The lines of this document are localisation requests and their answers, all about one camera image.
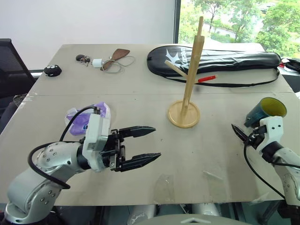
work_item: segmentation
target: wooden base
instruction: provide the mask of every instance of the wooden base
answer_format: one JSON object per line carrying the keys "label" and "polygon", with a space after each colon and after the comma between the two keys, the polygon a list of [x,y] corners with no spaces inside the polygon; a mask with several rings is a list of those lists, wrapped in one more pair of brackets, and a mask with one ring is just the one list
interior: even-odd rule
{"label": "wooden base", "polygon": [[168,118],[172,124],[180,128],[191,128],[196,125],[200,119],[198,107],[189,102],[186,113],[181,114],[182,100],[174,102],[168,110]]}

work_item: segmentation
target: white tabletop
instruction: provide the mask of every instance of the white tabletop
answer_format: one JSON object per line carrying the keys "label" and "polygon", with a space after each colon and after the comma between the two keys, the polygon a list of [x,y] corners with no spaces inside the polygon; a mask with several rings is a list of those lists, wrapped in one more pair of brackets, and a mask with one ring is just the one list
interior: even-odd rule
{"label": "white tabletop", "polygon": [[[166,112],[172,102],[182,99],[184,85],[148,71],[145,57],[154,48],[152,45],[94,45],[93,49],[108,53],[120,47],[131,49],[132,55],[142,54],[138,49],[148,51],[144,52],[143,59],[136,56],[136,62],[122,74],[107,75],[76,64],[71,57],[56,61],[66,49],[74,52],[69,55],[91,54],[90,45],[86,48],[64,45],[59,50],[52,63],[58,63],[63,73],[55,78],[42,75],[0,135],[1,203],[8,201],[6,190],[12,179],[28,167],[28,153],[40,144],[59,139],[65,127],[66,111],[99,101],[105,101],[112,110],[111,128],[145,125],[157,129],[147,136],[125,140],[128,159],[142,153],[161,152],[162,155],[145,167],[128,172],[107,169],[101,173],[78,174],[68,181],[71,189],[61,192],[57,205],[239,202],[260,196],[266,200],[279,199],[248,168],[242,142],[234,134],[231,123],[247,131],[243,122],[253,106],[264,97],[277,98],[288,110],[281,144],[299,154],[299,100],[281,76],[276,82],[252,88],[196,87],[192,101],[200,109],[200,122],[191,129],[180,129],[169,122]],[[261,75],[261,72],[274,75],[272,70],[237,73],[241,77]],[[237,73],[231,72],[222,79]],[[66,135],[66,140],[80,138]],[[248,152],[257,171],[283,192],[274,169],[252,148]]]}

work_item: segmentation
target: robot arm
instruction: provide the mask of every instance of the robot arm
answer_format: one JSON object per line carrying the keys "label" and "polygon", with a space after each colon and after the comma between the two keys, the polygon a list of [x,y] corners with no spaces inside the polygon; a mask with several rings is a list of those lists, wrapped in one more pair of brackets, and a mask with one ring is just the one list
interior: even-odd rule
{"label": "robot arm", "polygon": [[[248,136],[236,125],[232,127],[245,143]],[[300,169],[287,166],[287,164],[300,166],[300,157],[279,144],[283,135],[282,117],[273,116],[260,120],[260,127],[256,131],[258,132],[250,137],[248,144],[256,149],[264,160],[273,164],[282,181],[286,203],[300,206]]]}
{"label": "robot arm", "polygon": [[101,172],[110,167],[122,172],[142,167],[160,156],[160,153],[141,154],[126,161],[125,146],[121,145],[124,138],[143,136],[155,129],[137,126],[112,130],[109,134],[109,124],[107,118],[91,114],[86,136],[80,142],[46,144],[33,168],[28,168],[10,184],[5,219],[15,224],[30,224],[49,214],[64,187],[37,173],[39,171],[65,184],[87,169]]}

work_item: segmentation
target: black chair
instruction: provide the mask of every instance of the black chair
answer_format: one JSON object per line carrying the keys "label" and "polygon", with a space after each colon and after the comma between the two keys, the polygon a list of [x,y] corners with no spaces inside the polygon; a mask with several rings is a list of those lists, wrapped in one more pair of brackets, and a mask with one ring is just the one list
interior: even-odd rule
{"label": "black chair", "polygon": [[14,95],[28,93],[34,83],[11,39],[0,39],[0,134],[17,109]]}

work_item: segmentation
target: white wall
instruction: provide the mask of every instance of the white wall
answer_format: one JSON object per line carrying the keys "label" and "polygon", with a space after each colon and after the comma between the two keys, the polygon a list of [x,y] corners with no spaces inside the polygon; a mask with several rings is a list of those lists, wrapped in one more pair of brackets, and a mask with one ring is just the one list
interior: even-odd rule
{"label": "white wall", "polygon": [[0,0],[0,38],[29,69],[62,44],[173,42],[174,0]]}

